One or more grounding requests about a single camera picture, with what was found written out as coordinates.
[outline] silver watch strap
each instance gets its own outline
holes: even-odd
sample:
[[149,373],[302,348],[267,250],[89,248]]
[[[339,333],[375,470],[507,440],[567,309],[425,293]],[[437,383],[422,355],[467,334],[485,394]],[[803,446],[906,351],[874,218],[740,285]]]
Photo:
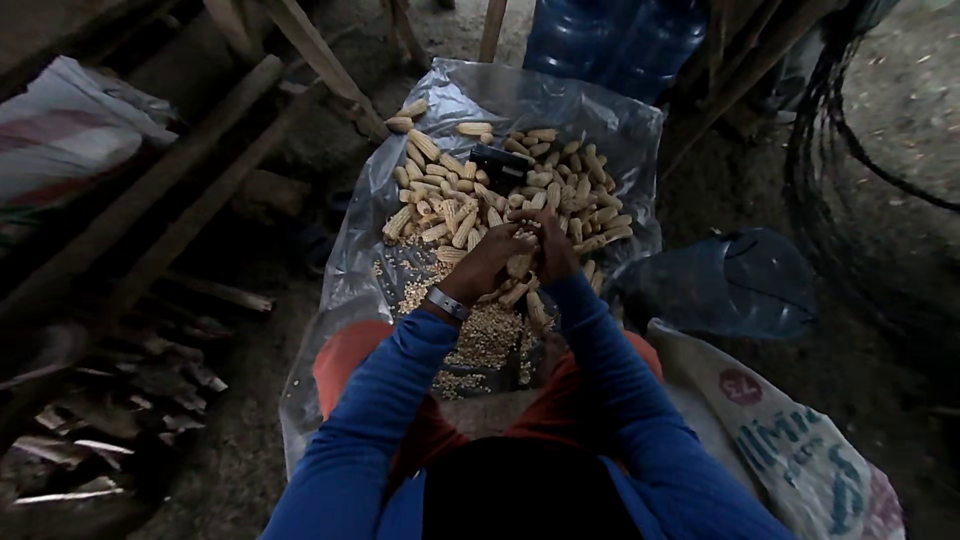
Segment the silver watch strap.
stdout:
[[437,287],[430,287],[430,292],[426,294],[426,299],[436,304],[443,311],[449,313],[454,319],[466,321],[470,317],[470,310],[463,304],[446,296],[443,291]]

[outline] dirt floor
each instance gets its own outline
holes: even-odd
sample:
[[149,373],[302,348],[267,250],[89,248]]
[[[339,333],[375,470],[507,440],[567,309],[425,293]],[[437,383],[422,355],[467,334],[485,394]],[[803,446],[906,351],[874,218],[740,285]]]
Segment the dirt floor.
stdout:
[[[522,63],[533,4],[532,0],[508,4],[497,61]],[[854,110],[862,107],[869,114],[852,112],[852,123],[857,130],[883,129],[891,137],[888,141],[901,142],[895,134],[909,137],[913,146],[898,146],[899,153],[883,157],[906,163],[904,153],[924,154],[909,161],[913,168],[905,172],[940,182],[931,188],[956,200],[960,186],[948,173],[955,170],[950,166],[958,155],[956,137],[960,136],[960,130],[952,129],[960,123],[956,116],[960,40],[949,31],[960,28],[960,6],[931,12],[914,4],[919,3],[904,2],[865,42],[851,75],[851,86],[857,90],[849,92],[848,100]],[[449,12],[430,0],[414,0],[410,15],[429,53],[475,59],[485,6],[486,2],[460,0],[457,11]],[[379,4],[328,0],[317,9],[314,20],[325,35],[348,29],[333,45],[337,56],[381,113],[395,110],[419,74],[389,60]],[[933,39],[932,32],[946,34]],[[931,58],[917,63],[925,55]],[[887,58],[883,64],[869,64],[880,56]],[[925,79],[903,74],[911,67],[931,75]],[[937,94],[939,86],[946,90]],[[778,126],[744,144],[708,133],[691,153],[697,159],[685,160],[660,185],[658,218],[665,245],[683,246],[714,229],[732,231],[744,226],[770,227],[790,235],[780,196],[788,135],[788,126]],[[874,139],[871,144],[881,142]],[[290,136],[281,166],[292,177],[323,186],[314,201],[314,207],[320,208],[328,194],[350,189],[373,149],[342,119],[316,107]],[[872,181],[864,183],[865,188],[870,186]],[[894,198],[905,202],[895,204]],[[915,217],[909,227],[921,249],[946,244],[956,253],[960,235],[950,228],[956,226],[955,220],[926,221],[927,208],[896,193],[887,200],[891,202],[886,206],[875,205],[877,212],[894,209],[899,215]],[[320,221],[325,216],[316,209],[307,214]],[[322,278],[299,260],[296,247],[286,241],[280,228],[226,219],[204,233],[183,264],[191,258],[203,259],[199,252],[233,238],[233,246],[222,245],[218,250],[232,255],[221,261],[216,277],[276,297],[276,309],[266,321],[250,321],[240,329],[233,354],[218,370],[230,389],[212,405],[207,428],[174,479],[169,499],[133,535],[136,539],[254,537],[266,524],[286,481],[278,400],[303,330],[317,308]],[[869,215],[865,221],[886,223]],[[337,224],[327,226],[335,230]],[[236,246],[244,249],[230,249]],[[854,446],[889,475],[912,537],[953,538],[960,528],[960,492],[943,444],[943,426],[915,406],[926,403],[925,378],[911,369],[909,358],[895,357],[880,334],[839,304],[822,283],[818,290],[820,322],[802,338],[713,341],[796,401],[829,415]],[[957,289],[948,290],[955,293]],[[505,424],[518,412],[529,394],[506,400],[447,405],[447,411],[467,430],[489,433],[495,430],[491,426]]]

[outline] plastic bag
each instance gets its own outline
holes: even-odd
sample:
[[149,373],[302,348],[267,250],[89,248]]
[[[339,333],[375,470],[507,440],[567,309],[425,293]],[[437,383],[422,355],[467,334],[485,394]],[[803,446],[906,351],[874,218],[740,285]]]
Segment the plastic bag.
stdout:
[[772,511],[800,538],[905,537],[890,480],[829,417],[794,402],[700,339],[656,319],[648,330],[646,338],[657,349],[664,373],[682,372],[706,398],[766,488]]
[[[468,120],[491,122],[500,135],[551,127],[558,130],[558,140],[586,137],[596,142],[609,158],[606,168],[617,179],[616,194],[624,203],[622,211],[634,217],[635,232],[633,238],[603,250],[598,255],[600,267],[612,275],[620,265],[660,250],[660,225],[654,218],[663,121],[659,110],[581,81],[447,59],[434,60],[433,68],[420,79],[406,103],[419,98],[427,100],[428,109],[417,119],[417,128],[460,161],[478,142],[454,129]],[[385,246],[380,231],[400,208],[391,174],[403,163],[406,139],[390,137],[367,160],[327,262],[320,311],[306,329],[280,402],[288,473],[303,454],[306,436],[320,425],[311,372],[317,352],[330,335],[351,322],[379,319],[392,323],[403,286],[430,262],[417,249]],[[498,138],[494,145],[501,142]],[[401,266],[404,260],[406,267]],[[375,261],[381,263],[381,276],[373,273]],[[502,373],[494,370],[455,371],[457,375],[482,373],[491,391],[506,389]]]

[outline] black object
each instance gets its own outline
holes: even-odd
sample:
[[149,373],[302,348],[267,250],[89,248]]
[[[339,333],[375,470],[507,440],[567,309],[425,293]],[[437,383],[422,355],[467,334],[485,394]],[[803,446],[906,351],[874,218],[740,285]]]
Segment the black object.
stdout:
[[530,170],[530,161],[486,144],[473,146],[470,161],[487,173],[490,189],[497,193],[507,193],[516,185],[524,185],[527,171]]

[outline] wooden post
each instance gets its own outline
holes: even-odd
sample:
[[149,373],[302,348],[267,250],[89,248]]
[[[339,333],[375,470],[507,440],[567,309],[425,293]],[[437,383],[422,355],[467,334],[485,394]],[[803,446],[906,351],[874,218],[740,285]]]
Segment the wooden post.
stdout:
[[217,29],[240,58],[248,63],[263,60],[263,45],[251,34],[239,0],[204,0],[204,5]]
[[263,59],[200,125],[0,303],[0,326],[44,314],[65,296],[73,279],[116,243],[274,85],[282,68],[283,62],[275,56]]
[[390,136],[370,99],[351,79],[296,0],[264,0],[263,4],[276,25],[320,75],[330,91],[354,104],[347,109],[351,117],[356,119],[360,133],[374,142],[382,142]]
[[491,62],[496,56],[496,42],[500,39],[503,14],[507,0],[490,0],[487,3],[487,18],[483,22],[483,37],[480,39],[480,61]]

